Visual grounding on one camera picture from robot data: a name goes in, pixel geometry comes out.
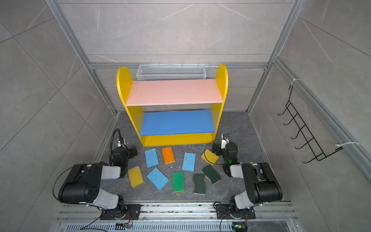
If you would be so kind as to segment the yellow sponge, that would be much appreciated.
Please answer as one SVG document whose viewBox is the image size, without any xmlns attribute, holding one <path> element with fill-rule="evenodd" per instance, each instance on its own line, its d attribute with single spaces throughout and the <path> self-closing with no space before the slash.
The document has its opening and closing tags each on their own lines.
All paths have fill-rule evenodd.
<svg viewBox="0 0 371 232">
<path fill-rule="evenodd" d="M 139 166 L 135 166 L 128 170 L 128 177 L 130 180 L 130 185 L 132 188 L 140 186 L 144 183 L 144 179 L 142 176 L 141 168 Z"/>
<path fill-rule="evenodd" d="M 214 166 L 219 159 L 219 156 L 211 152 L 209 149 L 206 149 L 202 154 L 201 159 L 203 159 L 208 164 Z"/>
</svg>

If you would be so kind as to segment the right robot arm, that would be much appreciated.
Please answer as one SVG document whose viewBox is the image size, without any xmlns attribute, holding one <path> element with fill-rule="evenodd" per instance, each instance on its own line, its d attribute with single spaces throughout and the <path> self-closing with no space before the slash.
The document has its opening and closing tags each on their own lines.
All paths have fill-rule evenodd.
<svg viewBox="0 0 371 232">
<path fill-rule="evenodd" d="M 259 204 L 283 199 L 283 191 L 267 162 L 238 162 L 237 145 L 225 139 L 213 142 L 212 152 L 223 158 L 222 168 L 228 177 L 244 180 L 245 191 L 232 196 L 229 201 L 231 214 L 242 213 Z"/>
</svg>

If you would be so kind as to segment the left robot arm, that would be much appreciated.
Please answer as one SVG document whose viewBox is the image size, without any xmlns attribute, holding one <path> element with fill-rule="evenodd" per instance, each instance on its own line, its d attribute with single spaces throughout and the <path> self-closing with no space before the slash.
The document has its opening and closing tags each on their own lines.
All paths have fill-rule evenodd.
<svg viewBox="0 0 371 232">
<path fill-rule="evenodd" d="M 138 155 L 136 146 L 111 150 L 109 163 L 76 164 L 70 168 L 56 199 L 64 204 L 90 205 L 103 211 L 125 212 L 123 197 L 100 188 L 102 180 L 124 178 L 128 161 Z"/>
</svg>

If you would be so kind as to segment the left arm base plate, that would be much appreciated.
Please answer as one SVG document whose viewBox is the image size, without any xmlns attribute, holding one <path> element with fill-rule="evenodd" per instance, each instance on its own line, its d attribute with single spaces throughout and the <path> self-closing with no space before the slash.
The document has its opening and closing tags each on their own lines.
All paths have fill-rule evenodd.
<svg viewBox="0 0 371 232">
<path fill-rule="evenodd" d="M 123 208 L 117 207 L 115 209 L 103 210 L 100 215 L 100 220 L 138 220 L 142 205 L 129 204 Z"/>
</svg>

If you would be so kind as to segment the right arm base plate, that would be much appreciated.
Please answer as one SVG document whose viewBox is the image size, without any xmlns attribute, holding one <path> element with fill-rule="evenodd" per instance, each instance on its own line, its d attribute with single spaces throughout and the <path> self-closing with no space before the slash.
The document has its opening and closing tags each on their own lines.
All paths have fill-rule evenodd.
<svg viewBox="0 0 371 232">
<path fill-rule="evenodd" d="M 213 204 L 218 219 L 256 219 L 253 208 L 233 209 L 229 204 L 216 202 Z"/>
</svg>

